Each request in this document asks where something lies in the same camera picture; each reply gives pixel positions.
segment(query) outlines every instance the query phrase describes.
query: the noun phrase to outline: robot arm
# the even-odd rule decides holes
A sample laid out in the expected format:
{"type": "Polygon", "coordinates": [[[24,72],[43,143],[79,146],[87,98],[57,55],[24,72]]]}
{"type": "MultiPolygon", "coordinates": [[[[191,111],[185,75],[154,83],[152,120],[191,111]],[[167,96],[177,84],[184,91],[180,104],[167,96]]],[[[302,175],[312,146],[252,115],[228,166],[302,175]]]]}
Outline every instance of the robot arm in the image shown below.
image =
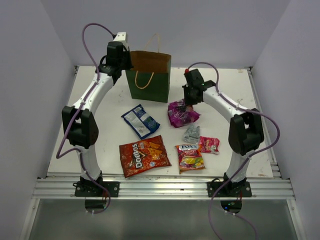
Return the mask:
{"type": "MultiPolygon", "coordinates": [[[[264,133],[261,117],[257,114],[247,113],[238,108],[247,109],[223,94],[236,107],[228,104],[221,98],[220,93],[214,87],[216,84],[209,80],[204,81],[198,69],[186,71],[184,74],[187,84],[182,86],[186,105],[194,105],[201,102],[207,103],[216,109],[230,123],[228,142],[232,148],[230,166],[224,174],[224,181],[228,180],[244,163],[248,155],[259,148],[264,141],[264,133]]],[[[249,161],[230,181],[229,190],[238,188],[246,182],[246,172],[249,161]]]]}
{"type": "MultiPolygon", "coordinates": [[[[107,54],[101,59],[98,66],[100,72],[99,81],[97,81],[98,74],[96,73],[81,98],[73,106],[65,106],[62,110],[63,130],[66,132],[71,118],[81,108],[76,120],[71,125],[67,139],[71,145],[81,150],[85,170],[99,184],[103,184],[103,180],[95,150],[99,129],[94,115],[106,93],[120,78],[122,70],[133,67],[127,42],[127,33],[119,32],[114,40],[108,43],[107,54]]],[[[94,192],[93,190],[97,187],[92,184],[85,170],[81,165],[80,182],[75,183],[76,188],[83,192],[94,192]]]]}

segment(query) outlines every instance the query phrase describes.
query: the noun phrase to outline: candy wrapper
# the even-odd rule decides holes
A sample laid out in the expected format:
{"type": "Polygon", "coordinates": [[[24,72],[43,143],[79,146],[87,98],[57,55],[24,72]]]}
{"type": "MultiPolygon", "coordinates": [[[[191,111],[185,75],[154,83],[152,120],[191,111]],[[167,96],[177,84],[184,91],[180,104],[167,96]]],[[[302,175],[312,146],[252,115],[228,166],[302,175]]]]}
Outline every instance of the candy wrapper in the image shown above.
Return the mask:
{"type": "Polygon", "coordinates": [[[200,114],[194,111],[192,106],[186,106],[185,100],[169,103],[168,117],[170,123],[175,128],[180,128],[190,123],[194,123],[200,117],[200,114]]]}
{"type": "Polygon", "coordinates": [[[125,178],[149,169],[171,166],[161,136],[120,145],[119,149],[125,178]]]}
{"type": "Polygon", "coordinates": [[[200,136],[199,146],[201,146],[201,152],[206,154],[219,154],[220,140],[214,137],[200,136]]]}
{"type": "Polygon", "coordinates": [[[175,147],[178,151],[180,174],[189,170],[206,168],[204,159],[200,153],[200,146],[183,144],[175,147]]]}
{"type": "Polygon", "coordinates": [[[191,124],[183,134],[183,140],[190,144],[198,144],[200,137],[200,127],[191,124]]]}
{"type": "Polygon", "coordinates": [[[146,113],[141,104],[132,108],[121,117],[130,125],[140,139],[145,139],[160,127],[160,124],[146,113]]]}

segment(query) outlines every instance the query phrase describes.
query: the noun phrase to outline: doritos logo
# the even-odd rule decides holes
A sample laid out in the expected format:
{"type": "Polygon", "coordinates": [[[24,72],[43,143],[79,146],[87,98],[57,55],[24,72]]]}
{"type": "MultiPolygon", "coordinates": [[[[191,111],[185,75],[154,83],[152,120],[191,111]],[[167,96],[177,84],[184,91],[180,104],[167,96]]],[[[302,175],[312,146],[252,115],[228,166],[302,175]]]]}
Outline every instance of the doritos logo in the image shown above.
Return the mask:
{"type": "Polygon", "coordinates": [[[139,169],[143,167],[142,158],[146,155],[139,151],[138,144],[135,143],[132,145],[133,147],[133,162],[135,163],[135,168],[139,169]]]}

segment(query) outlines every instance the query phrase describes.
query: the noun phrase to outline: white table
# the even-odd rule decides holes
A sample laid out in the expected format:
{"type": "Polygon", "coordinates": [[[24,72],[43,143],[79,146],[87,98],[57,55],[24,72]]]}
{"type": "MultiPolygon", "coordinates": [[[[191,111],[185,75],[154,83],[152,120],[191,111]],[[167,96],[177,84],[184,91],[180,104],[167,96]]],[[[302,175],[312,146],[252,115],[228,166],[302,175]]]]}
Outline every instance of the white table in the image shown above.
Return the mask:
{"type": "MultiPolygon", "coordinates": [[[[184,70],[184,68],[177,67],[171,69],[169,102],[177,101],[184,97],[182,89],[182,85],[186,83],[183,75],[184,70]]],[[[199,68],[199,71],[205,81],[216,81],[216,74],[213,69],[199,68]]],[[[79,67],[68,102],[69,106],[72,106],[87,89],[93,79],[94,72],[94,67],[79,67]]],[[[249,109],[256,107],[247,70],[219,69],[219,73],[219,86],[221,91],[249,109]]],[[[123,174],[120,163],[119,145],[136,142],[140,139],[121,118],[121,115],[138,104],[142,104],[146,112],[161,124],[159,130],[150,137],[162,135],[168,158],[172,164],[170,167],[154,168],[140,175],[179,176],[178,155],[175,146],[184,143],[182,137],[187,126],[174,128],[170,125],[167,115],[167,103],[131,99],[124,71],[116,85],[106,94],[94,116],[99,128],[99,137],[95,149],[102,173],[123,174]]],[[[194,110],[201,114],[199,120],[196,122],[200,126],[200,134],[206,133],[206,137],[220,139],[220,155],[204,153],[203,159],[206,169],[186,171],[180,176],[222,177],[230,164],[232,154],[228,143],[229,124],[216,110],[205,103],[195,105],[194,110]]],[[[80,164],[75,152],[71,152],[61,159],[56,159],[55,156],[62,138],[63,128],[61,126],[50,161],[48,175],[50,176],[56,173],[80,174],[80,164]]],[[[66,141],[62,151],[71,147],[69,142],[66,141]]],[[[260,145],[260,148],[263,147],[265,147],[265,143],[260,145]]],[[[247,170],[247,176],[249,178],[273,177],[268,156],[267,152],[263,152],[252,158],[247,170]]]]}

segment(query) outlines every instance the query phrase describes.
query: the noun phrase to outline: white wall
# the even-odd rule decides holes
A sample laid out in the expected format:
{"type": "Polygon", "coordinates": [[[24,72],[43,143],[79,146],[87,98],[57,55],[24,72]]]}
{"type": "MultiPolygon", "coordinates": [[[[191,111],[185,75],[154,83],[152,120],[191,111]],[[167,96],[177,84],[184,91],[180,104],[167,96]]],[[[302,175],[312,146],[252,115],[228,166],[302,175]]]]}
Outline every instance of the white wall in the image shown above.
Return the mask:
{"type": "Polygon", "coordinates": [[[19,237],[74,67],[39,0],[0,1],[0,239],[19,237]]]}
{"type": "MultiPolygon", "coordinates": [[[[71,60],[93,65],[81,42],[85,24],[127,31],[131,50],[142,50],[153,33],[173,66],[209,61],[219,67],[253,66],[290,0],[42,0],[71,60]]],[[[106,52],[108,33],[88,29],[95,59],[106,52]]]]}
{"type": "Polygon", "coordinates": [[[319,0],[292,0],[253,68],[262,110],[280,125],[275,154],[311,240],[320,236],[319,9],[319,0]]]}

